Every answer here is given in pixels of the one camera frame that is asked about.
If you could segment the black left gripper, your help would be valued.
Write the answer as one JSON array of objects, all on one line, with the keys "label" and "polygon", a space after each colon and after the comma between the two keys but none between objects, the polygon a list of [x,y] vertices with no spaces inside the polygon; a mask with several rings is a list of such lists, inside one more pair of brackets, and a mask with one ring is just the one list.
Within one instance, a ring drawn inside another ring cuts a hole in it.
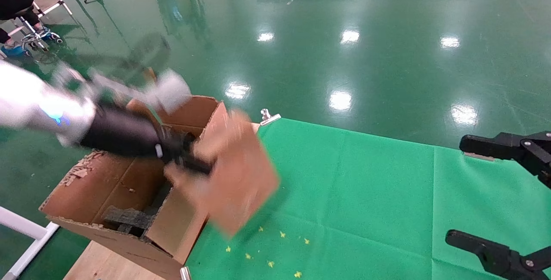
[{"label": "black left gripper", "polygon": [[197,139],[190,132],[171,132],[167,140],[152,120],[130,110],[116,107],[99,107],[80,146],[108,151],[123,157],[159,158],[171,160],[177,156],[177,166],[209,175],[212,164],[189,153]]}]

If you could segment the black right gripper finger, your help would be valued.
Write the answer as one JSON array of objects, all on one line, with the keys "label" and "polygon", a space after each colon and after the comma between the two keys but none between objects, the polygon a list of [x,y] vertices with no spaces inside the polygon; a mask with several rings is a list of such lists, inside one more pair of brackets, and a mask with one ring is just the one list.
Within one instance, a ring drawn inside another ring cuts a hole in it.
[{"label": "black right gripper finger", "polygon": [[460,150],[502,160],[514,160],[538,180],[551,187],[551,133],[516,135],[501,132],[496,137],[485,138],[464,135]]},{"label": "black right gripper finger", "polygon": [[506,280],[549,280],[551,247],[522,256],[502,243],[496,243],[458,230],[446,233],[446,243],[478,257],[484,270]]}]

